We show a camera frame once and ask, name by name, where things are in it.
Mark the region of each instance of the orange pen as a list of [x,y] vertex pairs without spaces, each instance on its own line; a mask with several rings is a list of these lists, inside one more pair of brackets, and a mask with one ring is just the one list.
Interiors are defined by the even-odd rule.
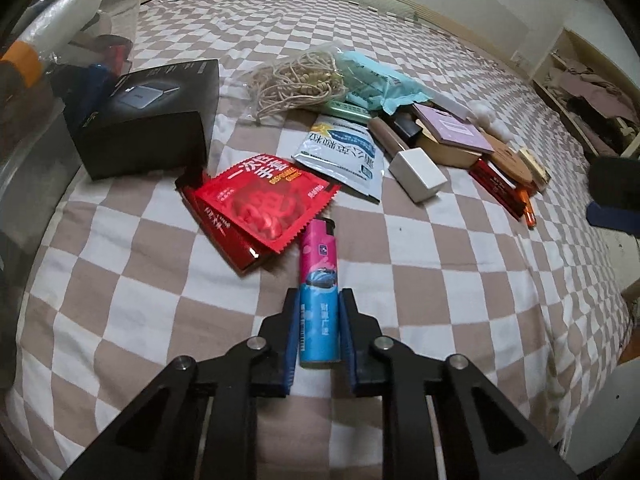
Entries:
[[536,215],[533,213],[531,200],[529,200],[529,192],[524,186],[517,186],[516,193],[520,200],[524,202],[524,219],[527,222],[527,227],[533,229],[538,222],[536,221]]

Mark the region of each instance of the brown tube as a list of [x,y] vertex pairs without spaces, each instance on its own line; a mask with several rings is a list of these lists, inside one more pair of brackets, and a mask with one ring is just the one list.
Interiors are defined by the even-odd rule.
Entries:
[[409,149],[404,140],[400,139],[398,134],[379,117],[374,117],[370,120],[367,127],[374,138],[382,144],[385,151],[391,155],[391,158],[394,158],[399,152]]

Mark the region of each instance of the white string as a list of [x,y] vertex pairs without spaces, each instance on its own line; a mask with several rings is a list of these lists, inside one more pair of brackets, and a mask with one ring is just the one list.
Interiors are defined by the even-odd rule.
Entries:
[[306,52],[258,69],[248,86],[255,96],[256,119],[340,98],[348,91],[329,52]]

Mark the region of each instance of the light blue package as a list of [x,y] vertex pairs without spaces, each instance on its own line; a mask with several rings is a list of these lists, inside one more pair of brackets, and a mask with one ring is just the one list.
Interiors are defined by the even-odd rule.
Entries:
[[341,53],[338,68],[350,90],[347,101],[367,110],[382,109],[392,115],[399,106],[430,99],[423,85],[364,54]]

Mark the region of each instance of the checkered bedsheet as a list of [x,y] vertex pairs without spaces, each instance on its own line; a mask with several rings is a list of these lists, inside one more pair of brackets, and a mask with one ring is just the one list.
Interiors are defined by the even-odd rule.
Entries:
[[[135,68],[220,60],[209,171],[255,153],[291,156],[315,120],[238,121],[234,75],[334,39],[460,102],[492,103],[515,144],[553,176],[532,200],[538,227],[511,218],[465,171],[415,206],[391,175],[379,205],[340,192],[338,279],[383,331],[434,358],[466,354],[550,440],[616,365],[628,314],[607,248],[584,219],[580,147],[516,76],[456,38],[336,0],[155,0],[142,7]],[[81,173],[31,273],[6,397],[12,438],[57,478],[173,357],[223,354],[280,311],[298,284],[293,244],[239,278],[174,191],[176,173],[91,182]],[[380,400],[353,399],[339,370],[297,368],[292,395],[260,402],[260,478],[378,478]]]

